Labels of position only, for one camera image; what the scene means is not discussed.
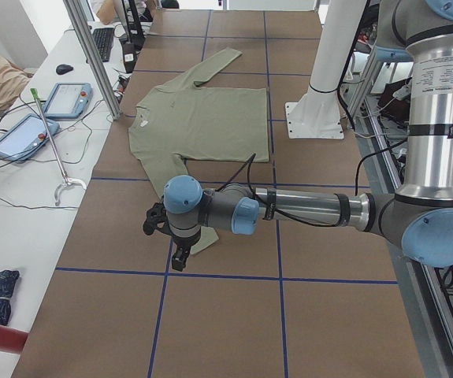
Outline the near blue teach pendant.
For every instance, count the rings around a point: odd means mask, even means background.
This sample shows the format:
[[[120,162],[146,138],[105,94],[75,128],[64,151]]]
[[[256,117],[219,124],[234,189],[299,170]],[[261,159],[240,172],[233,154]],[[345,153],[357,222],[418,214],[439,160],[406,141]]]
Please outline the near blue teach pendant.
[[[48,130],[55,135],[60,125],[48,119]],[[48,131],[40,117],[28,114],[0,138],[0,158],[24,161],[33,156],[48,139]]]

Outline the blue teach pendant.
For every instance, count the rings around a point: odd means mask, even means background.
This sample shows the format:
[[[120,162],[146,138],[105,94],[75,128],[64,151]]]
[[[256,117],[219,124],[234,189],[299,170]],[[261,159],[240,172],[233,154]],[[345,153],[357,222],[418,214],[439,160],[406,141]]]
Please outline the blue teach pendant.
[[[60,125],[48,119],[48,130],[55,135]],[[33,156],[48,139],[48,131],[40,117],[28,114],[0,138],[0,158],[24,161]]]
[[[53,120],[78,118],[91,99],[89,83],[56,83],[45,101],[43,112]]]

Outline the black box with label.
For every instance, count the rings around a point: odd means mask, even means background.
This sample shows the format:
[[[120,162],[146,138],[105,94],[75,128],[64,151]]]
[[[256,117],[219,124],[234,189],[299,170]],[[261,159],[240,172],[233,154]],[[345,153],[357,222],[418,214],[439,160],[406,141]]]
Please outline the black box with label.
[[[122,57],[125,72],[132,73],[137,61],[137,53],[133,43],[125,42],[122,45]]]

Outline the aluminium side frame rail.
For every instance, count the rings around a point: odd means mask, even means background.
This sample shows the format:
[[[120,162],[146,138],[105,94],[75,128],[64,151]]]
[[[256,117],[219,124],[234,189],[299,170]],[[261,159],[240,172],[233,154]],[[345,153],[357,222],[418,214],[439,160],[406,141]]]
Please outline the aluminium side frame rail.
[[[367,96],[358,126],[372,131],[386,201],[377,228],[395,247],[395,270],[425,373],[453,377],[453,105],[417,105],[405,128]]]

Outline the aluminium frame post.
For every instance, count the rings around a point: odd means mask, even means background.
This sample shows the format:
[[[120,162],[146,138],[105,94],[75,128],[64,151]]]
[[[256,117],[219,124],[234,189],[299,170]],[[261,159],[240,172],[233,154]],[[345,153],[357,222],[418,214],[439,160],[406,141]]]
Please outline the aluminium frame post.
[[[118,120],[121,116],[121,108],[93,40],[82,5],[76,0],[64,0],[63,2],[110,115],[113,120]]]

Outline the black keyboard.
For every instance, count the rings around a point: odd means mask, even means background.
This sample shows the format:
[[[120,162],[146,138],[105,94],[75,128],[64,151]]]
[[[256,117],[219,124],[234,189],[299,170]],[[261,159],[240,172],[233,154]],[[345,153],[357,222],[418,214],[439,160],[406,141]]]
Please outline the black keyboard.
[[[108,62],[113,47],[114,28],[96,28],[91,34],[101,61]]]

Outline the black computer mouse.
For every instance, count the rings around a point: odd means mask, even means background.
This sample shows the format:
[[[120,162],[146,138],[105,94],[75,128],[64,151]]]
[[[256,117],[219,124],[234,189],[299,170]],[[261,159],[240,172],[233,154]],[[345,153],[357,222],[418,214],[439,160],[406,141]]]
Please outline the black computer mouse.
[[[67,65],[67,64],[60,64],[56,67],[55,69],[55,72],[61,76],[61,75],[64,75],[68,72],[71,72],[74,68],[71,66],[71,65]]]

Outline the folded dark blue umbrella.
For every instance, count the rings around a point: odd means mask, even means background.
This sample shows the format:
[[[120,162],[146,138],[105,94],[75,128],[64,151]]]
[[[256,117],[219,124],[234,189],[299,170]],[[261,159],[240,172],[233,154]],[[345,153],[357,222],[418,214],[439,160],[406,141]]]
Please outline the folded dark blue umbrella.
[[[0,272],[0,325],[6,326],[11,315],[10,300],[20,278],[18,270],[2,270]]]

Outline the olive green long-sleeve shirt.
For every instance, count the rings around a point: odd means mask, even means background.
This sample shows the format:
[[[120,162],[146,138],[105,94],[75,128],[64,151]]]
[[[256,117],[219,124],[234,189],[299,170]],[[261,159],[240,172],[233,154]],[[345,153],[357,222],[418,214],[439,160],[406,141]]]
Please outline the olive green long-sleeve shirt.
[[[186,159],[269,160],[266,90],[206,85],[240,56],[225,48],[154,87],[136,105],[130,150],[158,197],[169,180],[187,174]],[[149,124],[141,128],[143,120]]]

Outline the far blue teach pendant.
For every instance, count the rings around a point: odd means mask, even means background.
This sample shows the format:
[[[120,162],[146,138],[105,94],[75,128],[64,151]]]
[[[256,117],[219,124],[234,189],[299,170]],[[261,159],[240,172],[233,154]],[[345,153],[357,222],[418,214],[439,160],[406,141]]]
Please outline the far blue teach pendant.
[[[91,99],[89,83],[56,83],[45,101],[43,112],[53,120],[78,118]]]

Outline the metal reacher grabber stick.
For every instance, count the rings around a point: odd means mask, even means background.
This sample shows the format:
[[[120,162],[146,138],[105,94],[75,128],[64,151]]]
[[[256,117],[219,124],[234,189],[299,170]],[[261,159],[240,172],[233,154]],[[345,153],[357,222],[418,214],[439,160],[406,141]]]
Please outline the metal reacher grabber stick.
[[[86,183],[81,180],[81,179],[77,179],[77,178],[72,178],[72,177],[69,177],[68,173],[66,172],[65,170],[65,166],[63,164],[63,161],[61,160],[60,156],[59,156],[59,153],[58,153],[58,149],[57,149],[57,146],[56,146],[56,143],[54,141],[54,134],[53,132],[50,130],[50,127],[49,127],[49,124],[48,124],[48,121],[44,115],[44,112],[43,112],[43,109],[42,109],[42,105],[41,105],[41,101],[40,101],[40,98],[38,96],[38,92],[35,88],[31,87],[30,88],[30,92],[32,94],[32,97],[35,101],[35,104],[36,104],[36,107],[37,107],[37,110],[38,110],[38,114],[39,114],[39,117],[41,118],[42,122],[43,122],[43,125],[44,125],[44,128],[46,129],[46,136],[49,140],[49,143],[51,145],[51,148],[54,152],[54,156],[57,160],[57,163],[58,163],[58,168],[60,169],[60,172],[61,172],[61,176],[62,176],[62,179],[63,179],[63,182],[60,183],[57,188],[55,189],[54,191],[54,201],[55,201],[55,205],[56,206],[60,206],[60,203],[61,203],[61,193],[65,190],[65,189],[69,189],[70,187],[73,187],[73,186],[80,186],[82,187],[84,190],[87,189],[87,185]]]

